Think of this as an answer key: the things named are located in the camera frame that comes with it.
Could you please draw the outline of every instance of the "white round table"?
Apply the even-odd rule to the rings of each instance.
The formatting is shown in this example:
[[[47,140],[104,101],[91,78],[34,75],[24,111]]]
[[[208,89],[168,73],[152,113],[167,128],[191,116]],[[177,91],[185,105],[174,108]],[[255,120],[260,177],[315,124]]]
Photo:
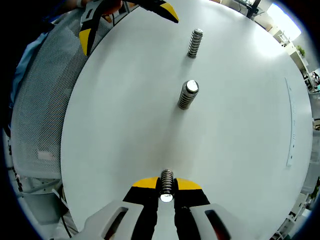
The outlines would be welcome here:
[[[87,217],[122,200],[134,182],[171,169],[201,185],[256,239],[269,239],[309,165],[304,80],[280,44],[240,13],[209,0],[169,2],[178,24],[136,9],[101,41],[76,82],[61,140],[70,213],[82,230]],[[191,59],[195,28],[203,38]],[[181,110],[181,87],[191,79],[199,93]],[[178,239],[173,204],[159,208],[153,239]]]

